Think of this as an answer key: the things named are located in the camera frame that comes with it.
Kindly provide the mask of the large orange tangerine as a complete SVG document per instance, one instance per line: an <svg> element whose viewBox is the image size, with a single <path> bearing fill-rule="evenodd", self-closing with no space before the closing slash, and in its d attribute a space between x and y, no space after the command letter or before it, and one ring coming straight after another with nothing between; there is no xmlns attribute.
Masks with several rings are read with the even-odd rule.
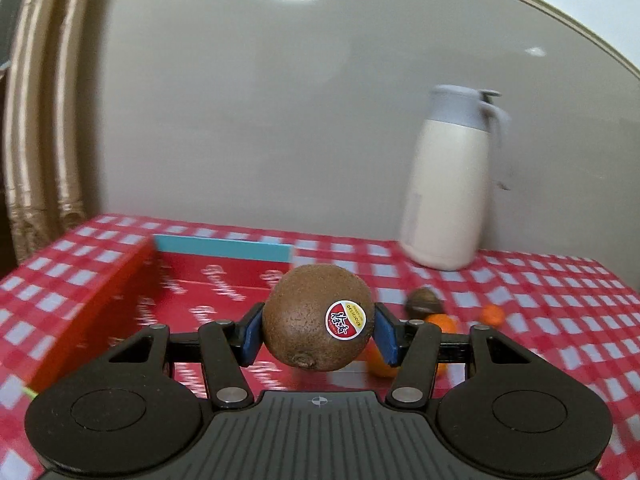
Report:
<svg viewBox="0 0 640 480"><path fill-rule="evenodd" d="M456 321L446 314L431 314L424 318L424 321L438 326L444 334L458 332ZM367 372L373 376L379 378L395 378L397 376L399 368L391 367L385 363L381 351L378 350L373 340L368 342L359 359L366 364Z"/></svg>

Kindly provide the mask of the small orange tangerine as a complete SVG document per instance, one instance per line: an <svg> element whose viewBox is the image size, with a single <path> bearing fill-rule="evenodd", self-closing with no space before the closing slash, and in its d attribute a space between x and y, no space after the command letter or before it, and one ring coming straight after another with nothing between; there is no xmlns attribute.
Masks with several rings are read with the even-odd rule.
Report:
<svg viewBox="0 0 640 480"><path fill-rule="evenodd" d="M498 328L506 320L504 311L495 304L486 304L480 311L480 322L485 325Z"/></svg>

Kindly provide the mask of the brown kiwi with sticker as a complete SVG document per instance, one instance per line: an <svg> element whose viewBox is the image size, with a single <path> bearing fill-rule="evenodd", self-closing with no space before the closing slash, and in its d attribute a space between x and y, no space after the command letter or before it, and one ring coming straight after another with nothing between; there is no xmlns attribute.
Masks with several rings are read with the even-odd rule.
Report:
<svg viewBox="0 0 640 480"><path fill-rule="evenodd" d="M288 271L262 309L271 354L313 372L339 370L358 358L373 329L370 288L335 264L305 264Z"/></svg>

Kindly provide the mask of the red cardboard box tray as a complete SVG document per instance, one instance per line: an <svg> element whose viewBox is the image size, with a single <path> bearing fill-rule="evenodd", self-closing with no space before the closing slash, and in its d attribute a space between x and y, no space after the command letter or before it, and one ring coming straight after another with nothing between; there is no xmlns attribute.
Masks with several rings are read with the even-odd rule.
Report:
<svg viewBox="0 0 640 480"><path fill-rule="evenodd" d="M400 304L399 290L383 290L398 277L392 257L382 242L83 228L27 263L35 306L48 320L26 389L40 393L144 326L178 333L237 321L301 264L333 263L360 275L386 304Z"/></svg>

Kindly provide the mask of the cream thermos jug grey lid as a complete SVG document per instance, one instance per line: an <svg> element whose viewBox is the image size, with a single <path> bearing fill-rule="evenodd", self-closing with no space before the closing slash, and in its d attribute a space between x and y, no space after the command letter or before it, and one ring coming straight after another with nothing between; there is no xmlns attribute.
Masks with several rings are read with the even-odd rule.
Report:
<svg viewBox="0 0 640 480"><path fill-rule="evenodd" d="M439 84L414 155L398 243L414 262L454 271L474 259L488 211L491 138L510 117L500 92Z"/></svg>

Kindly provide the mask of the red white checkered tablecloth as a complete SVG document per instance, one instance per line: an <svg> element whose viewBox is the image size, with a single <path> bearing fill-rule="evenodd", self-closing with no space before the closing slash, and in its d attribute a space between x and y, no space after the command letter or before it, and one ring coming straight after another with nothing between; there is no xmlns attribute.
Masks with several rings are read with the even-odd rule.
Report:
<svg viewBox="0 0 640 480"><path fill-rule="evenodd" d="M465 330L486 312L503 333L583 382L608 404L614 428L599 471L639 474L639 296L601 263L574 256L480 252L466 269L411 262L389 240L360 240L104 214L38 252L1 281L1 474L32 479L40 465L24 433L27 379L70 325L99 276L153 234L285 244L295 264L333 263L357 274L400 313L430 288Z"/></svg>

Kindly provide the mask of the beige satin curtain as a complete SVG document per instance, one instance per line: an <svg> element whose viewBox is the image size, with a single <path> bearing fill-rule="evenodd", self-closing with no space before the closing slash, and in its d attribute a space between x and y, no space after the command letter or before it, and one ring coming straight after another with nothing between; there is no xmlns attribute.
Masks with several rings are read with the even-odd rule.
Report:
<svg viewBox="0 0 640 480"><path fill-rule="evenodd" d="M86 218L77 151L77 76L88 0L21 0L2 119L15 257L24 262Z"/></svg>

